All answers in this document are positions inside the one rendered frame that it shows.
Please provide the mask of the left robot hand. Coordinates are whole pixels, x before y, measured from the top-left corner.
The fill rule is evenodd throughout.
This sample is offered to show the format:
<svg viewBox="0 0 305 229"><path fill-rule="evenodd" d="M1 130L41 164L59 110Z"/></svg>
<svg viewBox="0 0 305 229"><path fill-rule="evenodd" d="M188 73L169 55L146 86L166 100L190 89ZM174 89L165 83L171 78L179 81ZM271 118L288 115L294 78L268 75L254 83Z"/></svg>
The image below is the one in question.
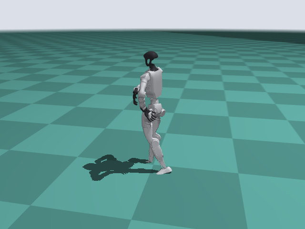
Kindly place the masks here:
<svg viewBox="0 0 305 229"><path fill-rule="evenodd" d="M142 108L140 108L140 109L144 112L145 116L147 117L147 119L148 119L150 122L155 120L153 117L157 118L156 116L154 116L154 115L152 114L152 113L155 114L156 112L150 111L149 109L147 109L147 107L146 107L145 110L143 110ZM152 115L153 117L151 116L151 118L150 118L151 120L148 118L148 113L149 113L149 112L152 112L151 115ZM153 119L154 119L154 120L153 120Z"/></svg>

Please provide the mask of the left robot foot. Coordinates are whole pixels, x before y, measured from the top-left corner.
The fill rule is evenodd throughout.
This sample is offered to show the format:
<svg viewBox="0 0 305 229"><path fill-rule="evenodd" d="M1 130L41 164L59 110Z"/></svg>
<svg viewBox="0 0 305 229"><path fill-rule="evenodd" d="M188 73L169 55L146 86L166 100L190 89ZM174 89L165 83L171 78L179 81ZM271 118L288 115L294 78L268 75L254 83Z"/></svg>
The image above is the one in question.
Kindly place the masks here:
<svg viewBox="0 0 305 229"><path fill-rule="evenodd" d="M164 169L161 168L156 174L162 175L164 173L168 173L168 172L171 172L171 171L172 171L172 169L170 167L166 167Z"/></svg>

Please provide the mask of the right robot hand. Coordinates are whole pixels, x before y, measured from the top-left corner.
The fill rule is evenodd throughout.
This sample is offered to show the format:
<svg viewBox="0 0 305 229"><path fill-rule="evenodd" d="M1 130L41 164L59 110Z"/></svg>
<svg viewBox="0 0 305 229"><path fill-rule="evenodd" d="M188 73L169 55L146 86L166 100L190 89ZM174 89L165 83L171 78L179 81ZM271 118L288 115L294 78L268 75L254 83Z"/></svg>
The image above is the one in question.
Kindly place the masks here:
<svg viewBox="0 0 305 229"><path fill-rule="evenodd" d="M136 102L135 99L137 99L136 95L138 94L138 88L135 88L134 91L133 91L133 103L135 105L137 105L138 102Z"/></svg>

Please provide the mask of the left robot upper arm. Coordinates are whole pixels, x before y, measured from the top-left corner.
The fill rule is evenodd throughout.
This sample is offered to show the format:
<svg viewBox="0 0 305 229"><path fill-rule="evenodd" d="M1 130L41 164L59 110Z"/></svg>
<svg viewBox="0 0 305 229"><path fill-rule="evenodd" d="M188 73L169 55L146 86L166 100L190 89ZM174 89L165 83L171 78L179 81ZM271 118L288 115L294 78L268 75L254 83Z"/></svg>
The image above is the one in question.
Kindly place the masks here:
<svg viewBox="0 0 305 229"><path fill-rule="evenodd" d="M145 92L146 85L147 85L147 82L150 80L149 73L145 73L145 74L141 75L140 79L141 79L141 82L140 82L140 90L139 90L138 96L139 96L139 98L145 98L146 97L146 92Z"/></svg>

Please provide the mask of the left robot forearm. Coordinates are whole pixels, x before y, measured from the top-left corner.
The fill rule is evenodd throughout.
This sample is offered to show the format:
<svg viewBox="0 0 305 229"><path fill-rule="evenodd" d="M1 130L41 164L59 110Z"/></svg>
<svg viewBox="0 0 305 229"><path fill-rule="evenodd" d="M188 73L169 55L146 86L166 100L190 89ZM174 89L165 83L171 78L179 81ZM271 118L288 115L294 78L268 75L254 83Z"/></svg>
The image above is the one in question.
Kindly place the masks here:
<svg viewBox="0 0 305 229"><path fill-rule="evenodd" d="M142 108L143 110L145 110L146 109L145 98L139 98L139 96L138 96L138 101L139 101L139 107Z"/></svg>

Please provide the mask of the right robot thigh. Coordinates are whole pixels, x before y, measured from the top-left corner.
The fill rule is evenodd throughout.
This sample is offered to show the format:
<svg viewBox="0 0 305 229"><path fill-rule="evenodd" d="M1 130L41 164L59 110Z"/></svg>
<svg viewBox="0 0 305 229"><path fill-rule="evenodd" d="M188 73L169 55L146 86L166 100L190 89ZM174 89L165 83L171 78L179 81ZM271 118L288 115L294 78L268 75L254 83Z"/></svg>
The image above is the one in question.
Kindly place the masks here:
<svg viewBox="0 0 305 229"><path fill-rule="evenodd" d="M159 141L161 139L161 136L157 134L156 131L161 121L160 117L163 117L165 115L165 112L166 111L162 108L162 112L159 115L155 115L157 118L154 117L155 120L153 119L154 121L152 121L152 138L157 138Z"/></svg>

